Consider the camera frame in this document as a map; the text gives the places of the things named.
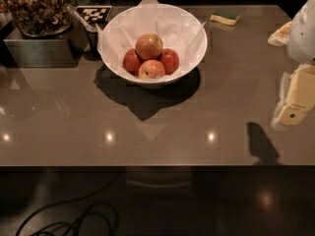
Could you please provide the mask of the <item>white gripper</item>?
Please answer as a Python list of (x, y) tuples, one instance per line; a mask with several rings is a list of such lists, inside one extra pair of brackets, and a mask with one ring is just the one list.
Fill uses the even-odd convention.
[(273, 46), (287, 46), (288, 55), (297, 63), (292, 73), (284, 72), (280, 84), (280, 101), (271, 126), (285, 131), (297, 126), (315, 106), (315, 0), (307, 0), (291, 22), (268, 38)]

